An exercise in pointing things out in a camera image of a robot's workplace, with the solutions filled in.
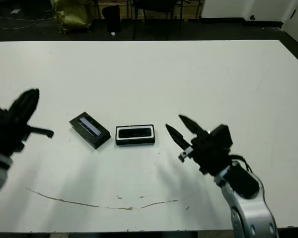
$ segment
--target chair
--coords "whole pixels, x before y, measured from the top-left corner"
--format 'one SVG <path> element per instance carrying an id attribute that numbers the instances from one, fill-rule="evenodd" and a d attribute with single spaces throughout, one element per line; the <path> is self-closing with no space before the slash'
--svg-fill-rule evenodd
<path id="1" fill-rule="evenodd" d="M 144 18 L 146 20 L 146 10 L 157 11 L 166 13 L 165 19 L 168 19 L 168 14 L 171 12 L 171 17 L 173 17 L 174 6 L 178 0 L 133 0 L 135 6 L 135 26 L 134 26 L 134 35 L 133 39 L 136 36 L 136 27 L 138 19 L 138 10 L 142 9 L 144 11 Z"/>

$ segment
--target black floor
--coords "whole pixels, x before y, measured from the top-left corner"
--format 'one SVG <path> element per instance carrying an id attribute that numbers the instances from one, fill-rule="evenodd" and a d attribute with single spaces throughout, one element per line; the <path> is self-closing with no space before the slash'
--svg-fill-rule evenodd
<path id="1" fill-rule="evenodd" d="M 13 9 L 19 8 L 14 4 L 0 4 L 0 16 L 18 19 L 40 19 L 52 17 L 52 12 L 34 14 L 10 14 Z M 0 27 L 18 28 L 35 23 L 34 21 L 18 21 L 0 18 Z M 91 32 L 75 32 L 63 35 L 59 33 L 54 19 L 42 20 L 30 27 L 7 30 L 0 29 L 0 41 L 132 41 L 134 21 L 122 20 L 121 32 L 111 36 L 104 20 L 95 20 Z M 240 23 L 203 24 L 196 21 L 164 22 L 151 20 L 138 22 L 136 41 L 183 41 L 183 40 L 280 40 L 298 59 L 298 43 L 277 27 L 243 26 Z"/>

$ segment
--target yellow bag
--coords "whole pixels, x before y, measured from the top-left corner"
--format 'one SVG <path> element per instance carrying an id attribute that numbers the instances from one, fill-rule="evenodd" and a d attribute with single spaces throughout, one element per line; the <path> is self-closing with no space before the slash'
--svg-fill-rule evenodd
<path id="1" fill-rule="evenodd" d="M 95 17 L 91 6 L 91 0 L 53 0 L 54 19 L 59 25 L 60 33 L 78 29 L 89 31 Z"/>

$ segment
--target chair leg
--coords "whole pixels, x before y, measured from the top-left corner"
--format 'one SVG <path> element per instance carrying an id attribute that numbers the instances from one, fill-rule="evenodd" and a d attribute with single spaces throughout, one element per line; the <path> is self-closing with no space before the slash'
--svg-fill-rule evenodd
<path id="1" fill-rule="evenodd" d="M 94 6 L 97 8 L 97 12 L 98 12 L 98 19 L 100 19 L 100 18 L 101 18 L 101 15 L 100 15 L 100 11 L 99 11 L 98 0 L 95 0 L 95 1 L 94 1 Z"/>
<path id="2" fill-rule="evenodd" d="M 172 18 L 173 18 L 173 13 L 174 13 L 174 7 L 171 9 L 171 16 L 170 16 L 170 20 L 172 20 Z"/>
<path id="3" fill-rule="evenodd" d="M 182 12 L 183 12 L 183 0 L 181 0 L 181 7 L 180 7 L 180 23 L 182 22 Z"/>
<path id="4" fill-rule="evenodd" d="M 199 9 L 200 9 L 200 0 L 199 0 L 199 3 L 198 3 L 198 9 L 197 9 L 197 14 L 195 15 L 195 19 L 197 19 L 198 18 L 198 13 L 199 13 Z"/>
<path id="5" fill-rule="evenodd" d="M 144 19 L 146 21 L 146 11 L 144 9 L 143 9 L 143 11 L 144 11 Z"/>
<path id="6" fill-rule="evenodd" d="M 135 39 L 135 36 L 136 36 L 137 19 L 138 19 L 138 8 L 135 7 L 135 26 L 134 26 L 133 40 Z"/>

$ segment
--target black trash can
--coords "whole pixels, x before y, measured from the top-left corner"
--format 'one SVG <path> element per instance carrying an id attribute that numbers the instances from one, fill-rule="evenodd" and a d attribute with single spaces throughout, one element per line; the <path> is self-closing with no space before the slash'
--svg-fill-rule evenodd
<path id="1" fill-rule="evenodd" d="M 120 10 L 119 5 L 108 6 L 103 9 L 103 16 L 106 20 L 107 29 L 112 35 L 120 31 Z"/>

